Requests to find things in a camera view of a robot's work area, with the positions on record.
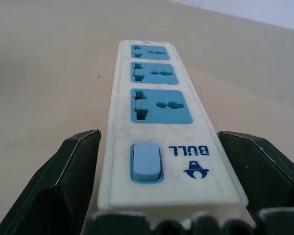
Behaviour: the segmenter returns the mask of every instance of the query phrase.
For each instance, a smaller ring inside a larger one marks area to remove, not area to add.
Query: wall
[[[179,0],[179,3],[294,29],[294,0]]]

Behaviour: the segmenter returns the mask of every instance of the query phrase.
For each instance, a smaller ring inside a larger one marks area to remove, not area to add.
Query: white power strip
[[[159,64],[170,64],[173,71]],[[177,82],[170,84],[168,77]],[[155,226],[163,219],[183,222],[198,211],[224,221],[239,217],[247,204],[175,47],[160,42],[121,42],[99,210],[145,212]]]

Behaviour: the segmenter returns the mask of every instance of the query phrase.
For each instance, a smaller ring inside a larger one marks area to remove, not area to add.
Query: power switch
[[[157,181],[161,174],[159,145],[153,142],[137,142],[133,147],[133,177],[138,181]]]

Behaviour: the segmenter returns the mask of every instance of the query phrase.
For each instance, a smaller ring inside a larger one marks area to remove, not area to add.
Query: logo icon
[[[200,172],[201,173],[201,178],[205,178],[207,176],[208,173],[208,169],[203,169],[197,161],[190,161],[189,167],[187,170],[184,170],[184,172],[186,172],[190,177],[196,179],[196,177],[194,176],[194,172]]]

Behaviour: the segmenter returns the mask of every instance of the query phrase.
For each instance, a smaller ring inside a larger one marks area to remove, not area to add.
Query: blue outlet
[[[157,46],[132,45],[132,58],[170,60],[167,49]]]
[[[172,65],[131,63],[131,81],[138,83],[178,84]]]
[[[131,90],[131,120],[144,123],[193,122],[183,93],[175,90]]]

